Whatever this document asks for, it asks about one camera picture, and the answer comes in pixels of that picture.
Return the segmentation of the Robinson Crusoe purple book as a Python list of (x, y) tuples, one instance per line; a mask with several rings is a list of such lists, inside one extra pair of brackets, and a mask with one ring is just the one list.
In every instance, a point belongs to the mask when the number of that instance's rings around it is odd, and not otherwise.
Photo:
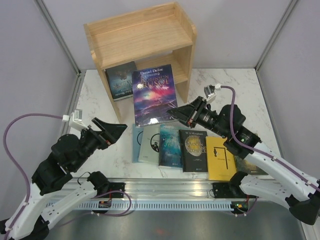
[(167, 113), (178, 107), (170, 64), (135, 70), (131, 73), (134, 120), (137, 127), (174, 121)]

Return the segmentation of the Wuthering Heights dark blue book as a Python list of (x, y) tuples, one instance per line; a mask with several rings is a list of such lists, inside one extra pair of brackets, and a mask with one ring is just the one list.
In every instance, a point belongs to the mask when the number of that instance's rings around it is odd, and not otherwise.
[(137, 67), (134, 61), (110, 67), (105, 70), (112, 99), (115, 102), (129, 98), (133, 95), (132, 72), (135, 70), (137, 70)]

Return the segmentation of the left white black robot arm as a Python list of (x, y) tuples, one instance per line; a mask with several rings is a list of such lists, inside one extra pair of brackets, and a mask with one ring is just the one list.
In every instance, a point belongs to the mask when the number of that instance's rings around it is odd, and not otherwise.
[(80, 203), (112, 194), (108, 179), (102, 172), (95, 171), (72, 193), (47, 206), (48, 201), (73, 178), (72, 173), (77, 172), (96, 150), (105, 150), (115, 144), (128, 127), (95, 117), (92, 122), (99, 130), (93, 130), (74, 114), (63, 115), (60, 119), (80, 131), (80, 137), (62, 135), (51, 147), (47, 159), (38, 165), (31, 180), (25, 180), (26, 196), (14, 215), (0, 222), (0, 232), (6, 240), (43, 240)]

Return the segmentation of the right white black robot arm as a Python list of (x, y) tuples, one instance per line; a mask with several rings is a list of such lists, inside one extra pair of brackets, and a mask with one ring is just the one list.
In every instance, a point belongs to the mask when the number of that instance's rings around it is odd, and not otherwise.
[(245, 116), (234, 103), (225, 105), (220, 113), (207, 108), (199, 96), (192, 103), (171, 108), (167, 113), (189, 128), (200, 125), (225, 138), (224, 146), (234, 156), (246, 160), (275, 179), (267, 182), (243, 171), (236, 172), (228, 182), (234, 197), (242, 194), (269, 200), (288, 209), (299, 221), (314, 225), (320, 216), (320, 181), (277, 156), (261, 139), (245, 128)]

